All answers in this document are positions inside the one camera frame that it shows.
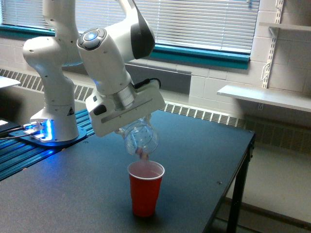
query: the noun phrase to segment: red plastic cup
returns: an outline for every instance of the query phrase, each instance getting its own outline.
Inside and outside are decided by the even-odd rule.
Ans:
[[[133,213],[139,217],[154,214],[164,167],[154,161],[140,160],[127,168],[130,174]]]

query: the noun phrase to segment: teal window frame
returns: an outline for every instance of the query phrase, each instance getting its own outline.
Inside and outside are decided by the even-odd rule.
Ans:
[[[55,36],[55,32],[53,30],[2,24],[0,25],[0,36],[31,39],[37,36]],[[183,48],[161,44],[155,45],[150,57],[170,62],[176,61],[187,64],[203,64],[237,69],[248,69],[250,61],[249,54]]]

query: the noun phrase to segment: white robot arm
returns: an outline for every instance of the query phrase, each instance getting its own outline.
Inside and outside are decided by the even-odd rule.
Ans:
[[[44,122],[45,130],[34,137],[41,142],[62,142],[78,137],[74,114],[73,82],[62,67],[81,63],[76,47],[75,0],[43,0],[43,16],[55,28],[56,36],[27,40],[23,55],[40,75],[44,85],[44,108],[31,121]]]
[[[164,100],[157,81],[134,86],[125,62],[148,56],[155,45],[151,27],[133,0],[118,1],[125,20],[84,32],[78,50],[96,91],[87,98],[94,132],[104,136],[161,108]]]

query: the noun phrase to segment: blue led light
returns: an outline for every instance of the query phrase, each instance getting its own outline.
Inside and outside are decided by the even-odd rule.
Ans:
[[[92,40],[92,39],[95,38],[95,35],[94,35],[94,34],[89,34],[89,35],[88,35],[88,38],[89,38],[89,40]]]
[[[46,121],[46,140],[52,140],[53,136],[52,136],[52,123],[50,120]]]

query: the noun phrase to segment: window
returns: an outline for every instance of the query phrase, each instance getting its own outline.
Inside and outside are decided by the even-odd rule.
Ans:
[[[250,54],[259,0],[136,0],[156,42],[203,50]],[[2,0],[3,24],[48,29],[42,0]],[[76,0],[76,22],[83,32],[121,21],[114,0]]]

